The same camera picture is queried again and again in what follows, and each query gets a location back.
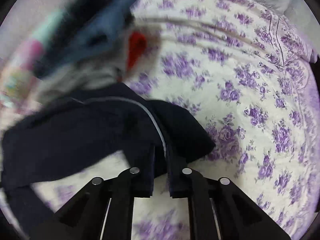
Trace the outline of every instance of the metal screw head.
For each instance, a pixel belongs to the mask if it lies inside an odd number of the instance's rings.
[[[186,175],[191,174],[191,173],[192,173],[192,169],[190,169],[190,168],[184,168],[184,169],[182,170],[182,173],[183,173],[183,174],[186,174]]]
[[[93,185],[99,185],[101,182],[102,182],[102,179],[99,178],[99,177],[95,177],[95,178],[93,178],[93,179],[91,180],[91,183],[92,183]]]
[[[221,183],[222,185],[229,185],[230,179],[228,179],[228,178],[221,178],[221,179],[220,179],[220,183]]]
[[[130,173],[132,173],[132,174],[137,174],[139,172],[140,172],[140,169],[138,167],[132,167],[130,169]]]

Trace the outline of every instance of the red fabric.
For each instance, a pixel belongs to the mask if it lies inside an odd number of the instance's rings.
[[[132,69],[147,47],[147,39],[139,32],[133,32],[129,38],[129,56],[127,70]]]

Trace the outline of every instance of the floral bedsheet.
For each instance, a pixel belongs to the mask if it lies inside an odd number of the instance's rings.
[[[320,189],[312,47],[285,17],[252,0],[139,0],[132,11],[148,48],[125,83],[188,109],[217,145],[190,167],[229,177],[298,240]],[[34,189],[56,211],[91,178],[127,167],[118,152]],[[3,200],[1,208],[10,213]],[[166,176],[155,180],[152,198],[135,200],[132,238],[189,239],[187,200],[169,197]]]

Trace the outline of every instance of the navy blue cloth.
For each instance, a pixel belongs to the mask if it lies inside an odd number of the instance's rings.
[[[164,101],[146,101],[123,83],[74,91],[26,117],[3,137],[2,186],[27,233],[52,214],[35,199],[31,183],[62,179],[117,150],[123,150],[130,166],[139,167],[151,145],[155,147],[155,177],[166,173],[163,142],[140,106],[117,100],[79,103],[110,97],[145,106],[170,145],[167,149],[174,149],[187,162],[212,151],[214,142],[186,109]]]

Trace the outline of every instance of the clothing pile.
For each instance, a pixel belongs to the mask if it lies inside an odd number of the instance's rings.
[[[130,166],[141,167],[153,149],[159,176],[166,173],[166,153],[192,162],[214,147],[187,110],[146,101],[118,82],[137,59],[134,53],[130,58],[132,40],[138,54],[145,46],[143,37],[131,34],[135,1],[76,0],[56,12],[51,25],[38,30],[46,42],[33,46],[37,52],[2,90],[4,105],[21,105],[33,78],[61,76],[56,91],[40,89],[44,107],[6,131],[2,141],[1,185],[27,234],[53,214],[32,183],[70,176],[117,150]]]

